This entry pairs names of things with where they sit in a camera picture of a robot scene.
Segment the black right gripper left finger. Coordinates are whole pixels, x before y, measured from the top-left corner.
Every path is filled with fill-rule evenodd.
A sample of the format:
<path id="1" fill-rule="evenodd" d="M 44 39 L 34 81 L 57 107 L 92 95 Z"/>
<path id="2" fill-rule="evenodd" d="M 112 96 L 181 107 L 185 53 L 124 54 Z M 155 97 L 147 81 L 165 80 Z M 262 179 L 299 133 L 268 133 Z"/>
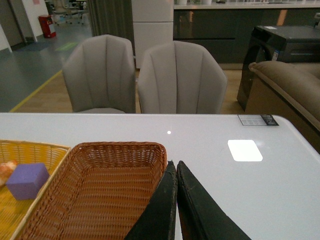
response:
<path id="1" fill-rule="evenodd" d="M 173 240 L 175 238 L 178 179 L 169 161 L 145 210 L 125 236 L 126 240 Z"/>

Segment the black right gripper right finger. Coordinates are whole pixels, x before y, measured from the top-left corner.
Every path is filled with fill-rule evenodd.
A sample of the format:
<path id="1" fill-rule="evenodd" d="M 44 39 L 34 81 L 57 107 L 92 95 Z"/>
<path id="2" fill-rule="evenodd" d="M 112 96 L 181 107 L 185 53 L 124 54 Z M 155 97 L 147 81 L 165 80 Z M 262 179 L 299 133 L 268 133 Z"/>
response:
<path id="1" fill-rule="evenodd" d="M 177 205 L 184 240 L 249 240 L 219 207 L 187 165 L 177 165 Z"/>

